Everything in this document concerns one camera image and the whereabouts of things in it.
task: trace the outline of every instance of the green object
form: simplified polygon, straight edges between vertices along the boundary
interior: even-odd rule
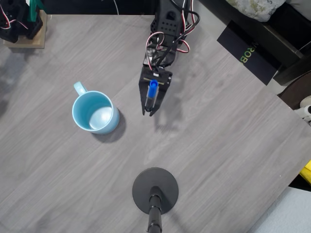
[[[35,22],[37,19],[37,6],[46,12],[46,8],[41,2],[41,0],[30,0],[29,2],[29,14],[28,14],[28,22]]]

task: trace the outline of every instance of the white fabric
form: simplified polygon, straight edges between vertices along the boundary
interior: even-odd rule
[[[244,15],[260,22],[267,22],[270,16],[285,0],[226,0]]]
[[[287,0],[286,2],[311,21],[311,0]]]

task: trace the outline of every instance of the light blue mug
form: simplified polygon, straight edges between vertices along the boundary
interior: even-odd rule
[[[79,97],[72,106],[74,122],[83,130],[96,134],[113,131],[120,119],[119,111],[104,93],[87,91],[81,82],[74,85]]]

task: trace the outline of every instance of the yellow object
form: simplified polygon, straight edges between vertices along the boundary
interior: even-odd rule
[[[300,171],[300,175],[311,185],[311,161]]]

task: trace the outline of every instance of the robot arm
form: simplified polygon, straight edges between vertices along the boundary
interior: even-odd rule
[[[174,62],[178,46],[200,20],[196,12],[189,10],[192,1],[158,1],[138,84],[143,115],[150,112],[152,116],[160,108],[173,75],[165,67]],[[197,21],[193,24],[186,20],[188,13],[197,16]]]

